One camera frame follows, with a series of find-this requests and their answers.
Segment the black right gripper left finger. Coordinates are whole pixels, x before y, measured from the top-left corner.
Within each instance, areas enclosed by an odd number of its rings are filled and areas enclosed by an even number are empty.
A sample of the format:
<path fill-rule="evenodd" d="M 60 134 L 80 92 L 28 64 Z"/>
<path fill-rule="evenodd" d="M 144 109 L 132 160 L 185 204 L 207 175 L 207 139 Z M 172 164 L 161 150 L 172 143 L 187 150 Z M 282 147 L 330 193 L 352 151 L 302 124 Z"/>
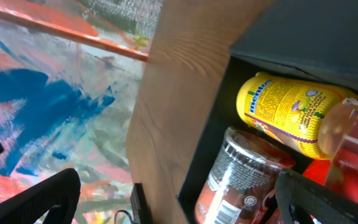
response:
<path fill-rule="evenodd" d="M 73 168 L 65 169 L 16 196 L 0 203 L 0 223 L 70 224 L 80 198 L 80 178 Z"/>

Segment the yellow Mentos candy bottle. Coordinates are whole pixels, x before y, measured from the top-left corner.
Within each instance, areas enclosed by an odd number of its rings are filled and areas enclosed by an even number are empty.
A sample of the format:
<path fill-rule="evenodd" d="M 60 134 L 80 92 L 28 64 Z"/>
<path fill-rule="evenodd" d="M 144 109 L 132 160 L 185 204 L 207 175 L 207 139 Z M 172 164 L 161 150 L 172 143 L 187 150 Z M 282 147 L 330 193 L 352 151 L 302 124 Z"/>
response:
<path fill-rule="evenodd" d="M 258 72 L 240 88 L 236 109 L 243 122 L 312 159 L 332 157 L 318 146 L 329 110 L 358 96 L 340 86 L 276 77 Z"/>

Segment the red Pringles can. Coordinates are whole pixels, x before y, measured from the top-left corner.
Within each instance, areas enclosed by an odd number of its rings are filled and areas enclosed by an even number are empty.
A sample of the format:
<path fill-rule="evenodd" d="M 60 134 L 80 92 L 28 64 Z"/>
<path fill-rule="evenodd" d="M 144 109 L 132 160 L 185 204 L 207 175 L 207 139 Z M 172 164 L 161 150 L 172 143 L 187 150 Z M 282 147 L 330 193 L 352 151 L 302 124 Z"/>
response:
<path fill-rule="evenodd" d="M 275 203 L 275 183 L 295 161 L 268 141 L 229 127 L 198 197 L 198 223 L 262 223 Z"/>

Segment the red Hacks candy bag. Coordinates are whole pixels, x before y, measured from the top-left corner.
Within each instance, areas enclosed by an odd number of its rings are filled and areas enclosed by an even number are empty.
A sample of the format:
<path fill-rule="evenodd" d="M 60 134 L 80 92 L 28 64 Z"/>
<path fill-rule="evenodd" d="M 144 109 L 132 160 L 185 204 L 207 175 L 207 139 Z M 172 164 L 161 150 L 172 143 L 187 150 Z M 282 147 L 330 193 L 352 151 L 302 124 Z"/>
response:
<path fill-rule="evenodd" d="M 303 176 L 320 185 L 324 185 L 330 167 L 331 161 L 313 160 L 303 172 Z"/>

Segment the black gift box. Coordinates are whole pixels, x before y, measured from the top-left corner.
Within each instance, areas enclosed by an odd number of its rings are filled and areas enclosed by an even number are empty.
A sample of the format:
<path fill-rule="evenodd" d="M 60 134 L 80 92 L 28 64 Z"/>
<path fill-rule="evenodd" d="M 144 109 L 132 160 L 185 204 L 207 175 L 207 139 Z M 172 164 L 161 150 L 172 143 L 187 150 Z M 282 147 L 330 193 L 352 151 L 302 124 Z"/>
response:
<path fill-rule="evenodd" d="M 358 0 L 275 1 L 232 45 L 231 58 L 178 195 L 188 223 L 225 130 L 245 130 L 236 111 L 241 85 L 258 71 L 329 83 L 358 94 Z"/>

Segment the red Hello Panda pack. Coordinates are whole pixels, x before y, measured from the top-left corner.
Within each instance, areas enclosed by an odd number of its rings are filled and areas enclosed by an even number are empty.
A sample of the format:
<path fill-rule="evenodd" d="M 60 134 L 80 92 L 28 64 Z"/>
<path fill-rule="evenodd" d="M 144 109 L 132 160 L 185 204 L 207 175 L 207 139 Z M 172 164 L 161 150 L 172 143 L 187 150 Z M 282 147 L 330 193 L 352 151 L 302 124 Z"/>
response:
<path fill-rule="evenodd" d="M 346 98 L 328 111 L 318 145 L 331 156 L 324 186 L 358 204 L 358 100 Z"/>

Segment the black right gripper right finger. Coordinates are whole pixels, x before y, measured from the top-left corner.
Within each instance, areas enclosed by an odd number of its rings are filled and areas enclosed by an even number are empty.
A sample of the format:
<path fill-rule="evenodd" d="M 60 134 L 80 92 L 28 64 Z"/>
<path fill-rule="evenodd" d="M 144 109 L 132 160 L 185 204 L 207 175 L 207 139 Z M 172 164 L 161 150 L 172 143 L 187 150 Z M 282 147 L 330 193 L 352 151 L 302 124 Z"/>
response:
<path fill-rule="evenodd" d="M 275 185 L 283 222 L 358 224 L 358 204 L 338 196 L 301 174 L 284 169 Z"/>

